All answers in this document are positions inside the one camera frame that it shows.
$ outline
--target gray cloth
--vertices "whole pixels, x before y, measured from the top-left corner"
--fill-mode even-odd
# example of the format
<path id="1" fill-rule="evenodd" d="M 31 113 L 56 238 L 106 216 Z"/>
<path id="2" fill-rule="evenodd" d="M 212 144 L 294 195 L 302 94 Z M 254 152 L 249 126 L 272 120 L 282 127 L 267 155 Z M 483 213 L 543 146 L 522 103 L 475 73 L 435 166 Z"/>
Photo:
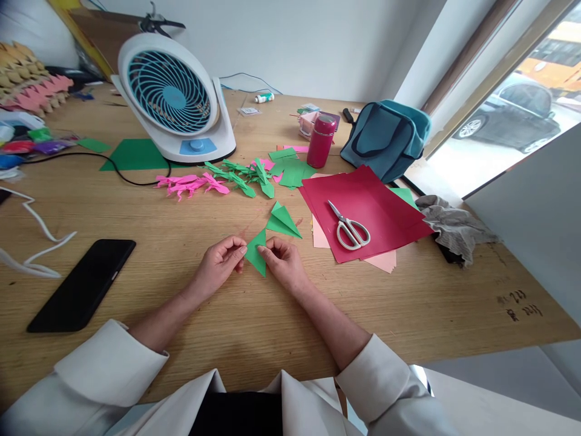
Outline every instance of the gray cloth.
<path id="1" fill-rule="evenodd" d="M 425 216 L 424 221 L 434 232 L 440 234 L 436 242 L 462 256 L 464 266 L 472 265 L 472 252 L 477 243 L 500 241 L 497 235 L 470 212 L 450 207 L 446 200 L 438 196 L 420 197 L 416 204 Z"/>

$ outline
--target desk fan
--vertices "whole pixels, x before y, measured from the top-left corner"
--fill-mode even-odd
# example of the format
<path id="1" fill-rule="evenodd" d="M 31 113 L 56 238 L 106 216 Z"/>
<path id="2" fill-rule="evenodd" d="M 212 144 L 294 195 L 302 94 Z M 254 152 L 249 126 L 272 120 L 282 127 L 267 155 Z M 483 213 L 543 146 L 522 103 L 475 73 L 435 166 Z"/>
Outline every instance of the desk fan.
<path id="1" fill-rule="evenodd" d="M 218 78 L 184 46 L 141 33 L 119 52 L 111 80 L 166 159 L 181 164 L 230 156 L 236 141 Z"/>

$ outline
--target scissors blade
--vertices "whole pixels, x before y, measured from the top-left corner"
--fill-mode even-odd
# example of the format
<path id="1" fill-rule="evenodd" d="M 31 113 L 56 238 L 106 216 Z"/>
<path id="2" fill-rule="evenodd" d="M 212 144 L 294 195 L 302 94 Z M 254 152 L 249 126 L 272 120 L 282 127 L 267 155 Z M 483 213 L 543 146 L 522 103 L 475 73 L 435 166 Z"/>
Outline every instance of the scissors blade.
<path id="1" fill-rule="evenodd" d="M 337 218 L 339 218 L 340 221 L 345 221 L 345 218 L 337 210 L 337 208 L 335 207 L 335 205 L 333 203 L 331 203 L 331 200 L 327 200 L 327 201 L 329 202 L 329 205 L 331 206 L 331 209 L 333 209 L 333 212 L 335 212 L 335 215 L 337 215 Z"/>

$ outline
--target black car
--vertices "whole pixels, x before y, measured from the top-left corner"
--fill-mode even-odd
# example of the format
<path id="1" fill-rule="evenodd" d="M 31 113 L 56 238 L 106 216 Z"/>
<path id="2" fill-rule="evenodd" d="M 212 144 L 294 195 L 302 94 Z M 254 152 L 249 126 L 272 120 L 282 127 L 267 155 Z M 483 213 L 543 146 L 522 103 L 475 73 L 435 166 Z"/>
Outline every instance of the black car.
<path id="1" fill-rule="evenodd" d="M 551 92 L 540 83 L 512 73 L 454 134 L 484 139 L 530 153 L 557 136 Z"/>

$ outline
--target fan knob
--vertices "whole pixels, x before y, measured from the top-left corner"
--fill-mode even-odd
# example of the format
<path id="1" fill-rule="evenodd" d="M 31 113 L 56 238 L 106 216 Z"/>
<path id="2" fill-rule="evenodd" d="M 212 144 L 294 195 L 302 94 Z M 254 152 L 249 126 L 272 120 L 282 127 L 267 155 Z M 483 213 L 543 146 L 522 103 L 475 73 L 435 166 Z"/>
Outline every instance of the fan knob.
<path id="1" fill-rule="evenodd" d="M 204 149 L 204 143 L 200 140 L 189 141 L 189 146 L 194 151 L 202 151 Z"/>

